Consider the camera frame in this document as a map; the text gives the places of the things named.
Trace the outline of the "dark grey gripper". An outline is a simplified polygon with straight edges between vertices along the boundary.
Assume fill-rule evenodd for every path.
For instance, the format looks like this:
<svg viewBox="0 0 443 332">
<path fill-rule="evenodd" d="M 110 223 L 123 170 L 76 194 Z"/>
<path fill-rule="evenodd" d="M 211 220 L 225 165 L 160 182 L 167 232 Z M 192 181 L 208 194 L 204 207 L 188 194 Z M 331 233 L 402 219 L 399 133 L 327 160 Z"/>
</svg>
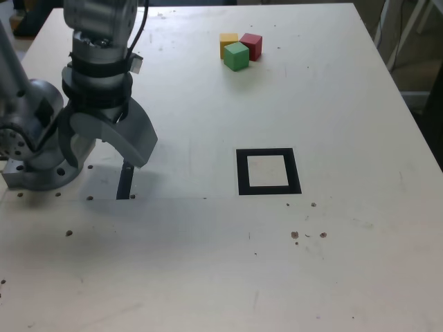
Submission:
<svg viewBox="0 0 443 332">
<path fill-rule="evenodd" d="M 78 158 L 71 147 L 75 133 L 109 143 L 127 162 L 138 168 L 147 164 L 158 141 L 149 116 L 132 98 L 111 108 L 80 102 L 74 102 L 73 107 L 66 105 L 57 117 L 57 128 L 62 155 L 77 169 Z"/>
</svg>

